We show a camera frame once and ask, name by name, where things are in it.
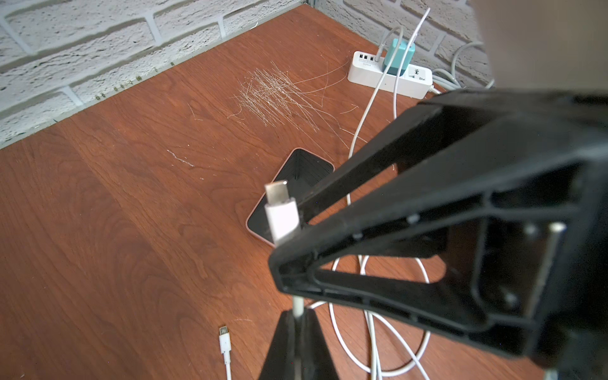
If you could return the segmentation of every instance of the wooden table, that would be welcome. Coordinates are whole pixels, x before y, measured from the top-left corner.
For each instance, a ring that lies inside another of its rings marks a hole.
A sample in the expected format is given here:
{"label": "wooden table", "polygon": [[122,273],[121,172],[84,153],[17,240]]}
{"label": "wooden table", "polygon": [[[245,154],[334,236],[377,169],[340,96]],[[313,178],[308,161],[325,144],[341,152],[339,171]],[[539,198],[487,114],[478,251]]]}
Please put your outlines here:
{"label": "wooden table", "polygon": [[[233,378],[256,379],[291,301],[272,282],[271,248],[245,220],[293,148],[346,161],[372,92],[345,79],[358,49],[375,51],[303,5],[0,151],[0,379],[222,379],[222,325]],[[260,120],[235,98],[256,69],[284,73],[309,105]],[[378,95],[364,140],[389,123],[391,96]],[[415,103],[399,97],[399,111]],[[356,269],[344,261],[341,270]],[[439,260],[426,264],[443,275]],[[421,280],[404,259],[374,258],[368,273]],[[367,362],[362,313],[336,313]],[[326,306],[317,314],[341,378],[367,378]],[[396,326],[417,345],[420,330]],[[409,359],[378,330],[384,366]],[[528,360],[439,336],[422,363],[435,380],[542,375]]]}

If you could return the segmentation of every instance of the power strip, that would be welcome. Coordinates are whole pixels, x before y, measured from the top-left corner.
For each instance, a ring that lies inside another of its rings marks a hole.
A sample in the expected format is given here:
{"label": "power strip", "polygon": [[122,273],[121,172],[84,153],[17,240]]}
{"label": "power strip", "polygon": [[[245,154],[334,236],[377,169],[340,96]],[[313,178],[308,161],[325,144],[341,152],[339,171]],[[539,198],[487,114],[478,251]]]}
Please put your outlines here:
{"label": "power strip", "polygon": [[[380,57],[378,62],[375,62],[375,56],[375,54],[355,52],[348,71],[348,80],[359,85],[376,88],[382,76],[384,57]],[[393,92],[395,79],[395,75],[386,74],[380,89]],[[426,67],[410,63],[403,75],[399,77],[397,94],[422,99],[432,86],[433,72]]]}

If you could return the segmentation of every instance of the white charging cable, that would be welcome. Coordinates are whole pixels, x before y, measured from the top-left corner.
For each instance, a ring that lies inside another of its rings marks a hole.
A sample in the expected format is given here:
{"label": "white charging cable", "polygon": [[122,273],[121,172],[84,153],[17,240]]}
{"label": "white charging cable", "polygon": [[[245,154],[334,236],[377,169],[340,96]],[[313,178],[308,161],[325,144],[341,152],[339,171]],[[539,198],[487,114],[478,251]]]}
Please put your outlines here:
{"label": "white charging cable", "polygon": [[[430,9],[427,9],[427,11],[425,12],[424,16],[422,17],[422,19],[420,20],[420,22],[418,23],[416,29],[414,30],[414,33],[412,34],[412,37],[410,38],[409,42],[408,42],[408,46],[406,49],[406,53],[407,51],[409,51],[409,48],[411,46],[411,44],[414,42],[418,31],[420,30],[420,27],[422,25],[422,23],[424,22],[424,20],[426,19],[426,16],[429,14]],[[384,44],[387,40],[387,38],[395,31],[399,30],[399,38],[397,40],[397,46],[401,45],[401,41],[403,39],[403,33],[404,33],[404,29],[402,26],[394,28],[393,30],[391,30],[389,32],[389,34],[382,40],[382,42],[380,43],[380,46],[378,48],[378,53],[376,54],[375,60],[378,61],[380,54],[382,53],[382,50],[384,48]],[[361,121],[359,121],[359,125],[357,126],[357,129],[354,133],[353,136],[353,141],[351,143],[350,146],[350,150],[348,152],[348,158],[350,159],[353,156],[354,153],[354,146],[355,143],[357,141],[357,137],[359,136],[359,132],[361,131],[361,127],[363,125],[363,123],[365,122],[365,118],[367,117],[367,114],[369,113],[369,110],[371,108],[372,103],[374,102],[374,99],[376,98],[376,94],[378,93],[378,90],[380,88],[380,85],[382,84],[382,82],[384,81],[384,77],[386,76],[387,72],[390,69],[391,64],[393,63],[393,60],[395,59],[395,55],[397,53],[398,49],[395,49],[395,51],[393,52],[393,54],[391,55],[391,57],[389,58],[389,61],[384,69],[384,71],[382,72],[382,76],[380,77],[380,80],[378,81],[378,84],[376,85],[376,87],[374,88],[374,92],[371,95],[370,101],[367,104],[367,107],[365,108],[365,111],[363,112],[363,116],[361,117]],[[401,72],[401,69],[403,67],[403,63],[405,60],[405,55],[404,54],[404,58],[401,61],[401,64],[399,65],[399,71],[398,73]],[[396,118],[396,86],[395,86],[395,91],[393,93],[393,116],[394,118]],[[351,198],[350,198],[350,194],[347,195],[347,204],[350,205],[351,204]],[[361,268],[360,270],[360,274],[361,275],[365,275],[365,266],[367,265],[367,261],[369,260],[369,256],[358,256],[359,259],[359,266]],[[337,268],[338,263],[340,262],[340,259],[336,259],[334,261],[334,264],[332,265],[331,270],[335,271]],[[418,263],[420,269],[422,270],[422,273],[424,275],[424,281],[426,283],[429,283],[429,277],[426,273],[426,270],[424,268],[424,265],[422,264],[422,261],[419,258],[416,258],[416,262]],[[319,305],[323,305],[324,301],[319,301],[319,302],[315,302],[312,305],[310,305],[310,308],[316,308]],[[407,344],[407,342],[403,339],[403,337],[397,332],[397,330],[390,324],[388,323],[388,321],[386,321],[385,318],[383,318],[382,316],[380,316],[379,314],[373,313],[371,311],[364,311],[365,313],[365,320],[367,322],[367,327],[368,327],[368,331],[370,333],[370,340],[371,340],[371,360],[370,360],[370,366],[366,366],[364,365],[359,359],[357,359],[357,357],[355,355],[353,355],[353,353],[348,349],[348,347],[346,346],[346,343],[344,342],[342,335],[340,334],[340,330],[338,329],[338,325],[336,322],[336,316],[334,313],[334,307],[332,303],[329,303],[329,308],[330,308],[330,317],[331,317],[331,323],[334,327],[334,331],[336,332],[336,336],[338,338],[338,341],[340,342],[340,345],[342,346],[342,348],[344,349],[344,351],[346,352],[346,354],[348,355],[348,357],[362,370],[366,371],[367,373],[371,374],[371,379],[372,380],[382,380],[383,377],[392,377],[392,376],[398,376],[401,375],[405,372],[408,372],[409,370],[411,370],[414,366],[417,366],[418,369],[420,370],[420,372],[422,373],[423,377],[425,378],[425,380],[429,380],[429,377],[426,373],[426,371],[424,370],[423,366],[420,364],[420,358],[422,358],[422,355],[424,354],[424,351],[429,343],[429,339],[430,339],[430,332],[429,331],[425,331],[424,332],[424,337],[423,337],[423,341],[421,342],[420,346],[418,347],[418,351],[417,353],[414,353],[412,351],[412,349],[409,347],[409,345]],[[395,336],[397,337],[397,339],[399,339],[399,341],[401,342],[401,344],[403,345],[403,347],[406,349],[406,351],[408,352],[408,354],[410,354],[412,360],[408,363],[406,363],[405,365],[403,365],[401,368],[398,368],[396,370],[392,370],[392,371],[382,371],[382,367],[381,367],[381,363],[380,363],[380,357],[378,354],[378,345],[376,342],[376,333],[375,333],[375,326],[374,326],[374,321],[373,319],[377,318],[378,320],[380,320],[382,323],[384,323],[389,330],[395,334]]]}
{"label": "white charging cable", "polygon": [[226,365],[226,380],[232,380],[232,372],[230,370],[230,333],[228,327],[224,326],[219,329],[219,350],[224,355],[224,364]]}
{"label": "white charging cable", "polygon": [[[264,185],[266,200],[264,211],[272,235],[272,240],[279,246],[287,236],[300,230],[300,215],[295,198],[289,197],[287,181],[277,181]],[[304,298],[297,295],[292,297],[294,318],[298,319],[304,314]]]}
{"label": "white charging cable", "polygon": [[[454,57],[452,57],[452,63],[450,65],[451,71],[447,71],[445,69],[434,69],[433,70],[433,82],[435,82],[436,84],[440,85],[441,87],[445,88],[448,91],[456,90],[459,88],[464,88],[464,86],[462,86],[460,84],[460,82],[458,82],[458,80],[456,79],[456,63],[458,62],[458,56],[464,50],[466,50],[470,47],[476,47],[476,46],[483,46],[483,42],[474,41],[474,42],[470,42],[468,44],[464,44],[461,47],[459,47],[454,52]],[[492,86],[494,86],[494,79],[492,79],[485,86],[485,88],[491,88]],[[441,94],[441,92],[435,88],[431,88],[431,90],[429,90],[429,91],[433,92],[435,94]]]}

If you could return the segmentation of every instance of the white cable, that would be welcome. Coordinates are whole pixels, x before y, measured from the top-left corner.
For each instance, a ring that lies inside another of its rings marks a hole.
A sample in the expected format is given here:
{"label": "white cable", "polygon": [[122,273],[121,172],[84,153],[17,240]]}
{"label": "white cable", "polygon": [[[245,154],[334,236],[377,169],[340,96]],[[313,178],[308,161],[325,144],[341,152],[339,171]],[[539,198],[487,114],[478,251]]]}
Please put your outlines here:
{"label": "white cable", "polygon": [[[412,34],[412,36],[410,37],[410,40],[408,42],[407,48],[406,48],[406,52],[404,54],[403,59],[401,60],[401,64],[399,65],[399,71],[398,73],[401,72],[401,69],[403,67],[403,63],[405,60],[405,56],[407,55],[407,52],[409,51],[411,44],[414,42],[418,31],[420,30],[420,27],[422,25],[422,23],[424,22],[424,20],[426,19],[427,15],[429,14],[430,9],[427,9],[426,13],[424,14],[424,16],[422,17],[422,19],[420,20],[420,23],[417,25],[416,29],[414,30],[414,33]],[[389,34],[387,36],[385,36],[382,39],[382,42],[380,43],[379,49],[378,49],[378,53],[376,54],[375,60],[378,61],[378,58],[380,57],[380,54],[382,53],[382,50],[384,48],[384,44],[386,42],[386,39],[393,33],[395,32],[397,29],[399,29],[399,38],[397,40],[397,46],[401,45],[401,41],[403,39],[403,26],[394,28],[393,30],[391,30],[389,32]],[[353,141],[351,143],[350,146],[350,150],[348,152],[348,158],[350,159],[353,156],[354,153],[354,146],[355,143],[357,141],[357,138],[359,136],[359,132],[361,131],[361,127],[363,126],[363,123],[365,122],[365,118],[367,117],[367,114],[370,111],[371,105],[374,102],[374,99],[376,98],[376,94],[378,93],[378,90],[380,88],[380,85],[382,84],[382,82],[384,81],[384,77],[386,76],[387,72],[390,69],[390,66],[393,63],[393,60],[395,59],[396,53],[398,51],[398,48],[395,49],[395,51],[393,51],[393,54],[391,55],[384,71],[382,72],[382,75],[380,76],[380,80],[378,81],[378,84],[376,85],[376,87],[374,88],[374,92],[371,95],[370,101],[367,104],[367,107],[365,108],[365,111],[363,112],[363,116],[361,117],[361,120],[359,121],[359,125],[357,126],[356,131],[354,132],[353,135]],[[395,93],[393,95],[393,118],[396,118],[396,86],[397,86],[397,81],[395,81]],[[351,204],[351,199],[350,199],[350,194],[347,195],[347,204],[350,206]],[[359,259],[359,266],[360,266],[360,274],[361,275],[365,275],[365,266],[367,265],[367,261],[369,260],[369,256],[358,256]],[[340,262],[340,259],[337,258],[334,261],[334,264],[332,265],[331,270],[335,271],[337,268],[338,263]],[[420,261],[420,259],[416,258],[416,262],[418,263],[418,266],[420,267],[420,269],[422,270],[422,273],[424,275],[424,280],[426,281],[426,283],[429,283],[429,277],[426,273],[426,270],[424,268],[424,265],[422,264],[422,261]],[[309,306],[309,308],[317,308],[320,305],[323,305],[324,303],[326,303],[325,301],[318,301],[313,303],[312,305]],[[420,343],[420,346],[418,347],[418,351],[417,353],[414,353],[412,351],[412,349],[408,346],[407,342],[403,339],[403,337],[401,337],[401,335],[397,332],[397,330],[395,330],[394,327],[392,327],[392,325],[390,325],[390,323],[388,323],[382,316],[376,314],[376,313],[372,313],[370,311],[364,311],[365,313],[365,320],[367,322],[367,327],[368,327],[368,331],[370,333],[370,339],[371,339],[371,360],[370,360],[370,367],[367,367],[366,365],[364,365],[359,359],[357,359],[357,357],[355,357],[353,355],[353,353],[348,349],[348,347],[346,346],[346,343],[344,342],[342,335],[340,334],[340,330],[338,329],[337,326],[337,322],[336,322],[336,316],[334,314],[334,307],[332,303],[329,303],[329,307],[330,307],[330,317],[331,317],[331,323],[334,327],[334,331],[336,332],[336,336],[338,338],[338,341],[340,342],[340,345],[342,346],[342,348],[344,349],[344,351],[346,352],[346,354],[348,355],[348,357],[362,370],[366,371],[367,373],[371,374],[371,378],[372,380],[382,380],[383,377],[392,377],[392,376],[399,376],[405,372],[408,372],[410,369],[412,369],[415,365],[418,366],[418,368],[420,369],[420,372],[422,373],[422,375],[424,376],[425,380],[429,380],[428,375],[426,374],[426,372],[424,371],[424,368],[422,367],[422,365],[420,364],[420,358],[422,357],[422,355],[424,354],[424,351],[426,350],[426,347],[429,343],[429,339],[430,339],[430,332],[429,331],[425,331],[424,332],[424,337],[422,342]],[[382,371],[382,367],[381,367],[381,363],[380,363],[380,357],[378,354],[378,346],[376,343],[376,333],[375,333],[375,326],[374,326],[374,322],[373,319],[374,317],[380,319],[380,321],[384,324],[387,325],[387,327],[393,332],[393,334],[395,334],[397,336],[397,338],[399,339],[399,341],[404,345],[404,347],[406,348],[407,352],[411,355],[412,360],[410,360],[408,363],[404,364],[401,368],[398,368],[396,370],[392,370],[392,371]]]}
{"label": "white cable", "polygon": [[230,370],[230,333],[228,327],[224,326],[219,329],[219,351],[224,355],[224,364],[226,365],[226,380],[232,380],[232,372]]}
{"label": "white cable", "polygon": [[226,364],[226,380],[232,380],[232,372],[230,372],[230,363]]}
{"label": "white cable", "polygon": [[[401,26],[399,28],[401,29],[401,31],[399,32],[399,38],[397,39],[397,46],[399,46],[401,44],[401,41],[403,40],[403,26]],[[367,103],[367,107],[365,107],[365,111],[363,112],[363,116],[361,117],[361,120],[359,121],[357,130],[354,132],[353,142],[350,144],[350,150],[348,151],[349,159],[351,157],[353,157],[354,145],[357,142],[357,137],[359,136],[359,132],[361,131],[361,126],[363,125],[363,122],[365,121],[367,114],[370,112],[371,105],[373,104],[374,99],[376,98],[376,94],[378,93],[378,90],[380,89],[380,85],[384,81],[384,77],[386,77],[386,73],[389,72],[390,65],[393,64],[395,55],[397,55],[397,49],[395,49],[395,51],[393,51],[393,54],[390,56],[389,63],[387,63],[386,67],[384,68],[384,71],[382,72],[382,75],[380,76],[380,80],[378,81],[378,84],[376,85],[376,88],[374,88],[374,92],[371,95],[370,101]],[[346,202],[348,205],[350,205],[350,194],[346,195]]]}
{"label": "white cable", "polygon": [[[340,259],[337,258],[334,261],[334,264],[331,267],[332,271],[335,271],[338,263],[340,262]],[[424,268],[424,265],[422,264],[422,261],[419,258],[416,258],[416,262],[418,263],[418,266],[420,267],[420,270],[422,271],[423,275],[424,275],[424,281],[426,283],[429,283],[429,276],[426,273],[426,270]],[[319,307],[320,305],[323,305],[324,303],[327,303],[325,301],[318,301],[313,303],[312,305],[309,306],[309,308],[314,309]],[[346,354],[348,355],[348,357],[357,365],[357,367],[361,368],[363,371],[366,371],[367,373],[371,373],[371,368],[366,366],[365,364],[363,364],[359,359],[357,359],[357,357],[350,351],[350,349],[348,348],[348,346],[346,346],[346,343],[344,342],[344,339],[342,338],[342,334],[340,333],[340,329],[338,328],[337,322],[336,322],[336,315],[334,313],[334,307],[332,303],[329,303],[329,307],[330,307],[330,318],[331,318],[331,324],[334,327],[334,331],[336,332],[336,336],[338,338],[338,341],[340,342],[340,345],[342,346],[342,348],[344,349],[344,352],[346,352]],[[370,311],[366,311],[366,313],[368,313],[368,317],[377,317],[376,313],[370,312]],[[405,343],[405,340],[403,339],[403,337],[401,337],[401,335],[393,328],[391,330],[391,332],[393,332],[395,334],[395,336],[399,339],[399,341],[403,344]],[[426,347],[429,344],[429,339],[430,339],[430,332],[429,331],[425,331],[424,332],[424,336],[423,336],[423,340],[420,344],[420,347],[418,347],[418,352],[416,354],[413,354],[413,356],[416,357],[416,361],[418,361],[420,363],[420,358],[423,356],[424,351],[426,350]],[[411,351],[411,349],[408,350],[409,346],[406,346],[407,343],[405,343],[404,347],[406,348],[406,350],[409,352]],[[409,361],[408,363],[406,363],[403,367],[401,368],[397,368],[396,370],[392,370],[392,371],[379,371],[379,373],[381,374],[381,376],[385,376],[385,377],[393,377],[393,376],[399,376],[404,374],[405,372],[408,372],[409,370],[411,370],[415,365],[418,365],[416,363],[416,361],[413,360],[413,356],[412,356],[412,360]]]}
{"label": "white cable", "polygon": [[[418,36],[418,32],[420,31],[420,27],[422,26],[422,23],[426,19],[426,16],[429,15],[429,12],[430,12],[430,8],[427,8],[426,12],[424,12],[424,15],[420,19],[420,22],[418,22],[418,25],[416,25],[416,29],[414,29],[414,32],[412,33],[410,40],[407,42],[406,51],[403,53],[403,57],[401,58],[401,62],[399,64],[399,69],[397,69],[397,74],[396,74],[396,78],[395,78],[395,88],[393,89],[393,119],[397,119],[397,87],[399,86],[399,78],[401,77],[401,69],[403,69],[403,64],[406,61],[407,53],[409,53],[410,47],[412,47],[413,42],[416,40],[416,37]],[[395,50],[399,50],[400,46],[401,46],[400,44],[397,44],[397,47]]]}
{"label": "white cable", "polygon": [[[451,71],[448,72],[447,70],[444,70],[444,69],[434,69],[433,70],[433,82],[435,82],[436,84],[445,88],[447,91],[464,88],[464,86],[462,86],[456,79],[456,63],[458,62],[458,56],[460,55],[460,53],[462,53],[465,49],[468,49],[468,48],[474,47],[474,46],[483,46],[483,42],[474,41],[474,42],[470,42],[468,44],[464,44],[461,47],[459,47],[454,52],[454,57],[452,57],[452,62],[450,63]],[[485,86],[485,88],[491,88],[492,86],[494,86],[494,79],[492,79]]]}

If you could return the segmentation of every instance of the scratch marks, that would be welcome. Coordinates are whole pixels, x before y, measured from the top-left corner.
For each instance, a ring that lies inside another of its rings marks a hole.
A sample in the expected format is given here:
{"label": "scratch marks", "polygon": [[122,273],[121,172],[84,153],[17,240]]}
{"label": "scratch marks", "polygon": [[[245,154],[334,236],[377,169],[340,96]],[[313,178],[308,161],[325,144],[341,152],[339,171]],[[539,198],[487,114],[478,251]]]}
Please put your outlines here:
{"label": "scratch marks", "polygon": [[194,167],[194,165],[192,165],[192,164],[191,164],[191,163],[189,163],[188,161],[186,161],[186,160],[182,160],[181,158],[177,157],[177,156],[175,155],[175,153],[174,153],[174,152],[172,152],[172,151],[170,151],[169,149],[167,149],[167,152],[171,153],[171,154],[173,155],[173,157],[174,157],[176,160],[180,160],[181,162],[183,162],[183,163],[185,163],[185,164],[188,164],[188,165],[190,165],[191,167]]}
{"label": "scratch marks", "polygon": [[[270,70],[256,69],[250,74],[249,81],[240,83],[238,95],[234,96],[238,102],[239,111],[227,118],[233,117],[241,123],[240,120],[244,120],[244,117],[239,117],[239,115],[247,110],[262,121],[265,126],[291,125],[311,139],[327,156],[330,156],[309,134],[310,131],[319,132],[319,125],[325,124],[348,148],[348,145],[338,134],[338,130],[341,129],[338,120],[333,115],[321,110],[323,102],[332,99],[325,96],[326,89],[340,83],[347,77],[347,74],[345,74],[340,80],[330,84],[329,75],[347,64],[348,62],[331,71],[327,67],[325,74],[298,82],[293,82],[288,77],[288,73],[281,71],[274,63],[272,63]],[[298,83],[320,77],[327,78],[325,86],[319,89],[304,92],[297,86]],[[339,99],[333,100],[344,102],[344,100]]]}
{"label": "scratch marks", "polygon": [[340,112],[340,115],[342,115],[342,114],[348,114],[350,111],[354,111],[355,108],[359,108],[359,107],[358,106],[354,106],[352,109],[349,109],[346,112]]}
{"label": "scratch marks", "polygon": [[197,119],[196,115],[194,115],[194,110],[192,110],[192,107],[190,106],[190,104],[188,103],[188,107],[190,107],[190,112],[192,112],[192,116],[194,117],[195,120],[200,120],[200,121],[204,121],[203,119]]}
{"label": "scratch marks", "polygon": [[[340,129],[341,129],[342,131],[345,131],[345,132],[346,132],[346,133],[348,133],[349,135],[354,136],[354,133],[352,133],[351,131],[347,131],[347,130],[345,130],[344,128],[340,128]],[[365,141],[364,139],[360,138],[359,136],[357,136],[357,138],[358,138],[359,140],[361,140],[361,141],[363,141],[364,143],[366,143],[366,144],[367,144],[367,141]]]}

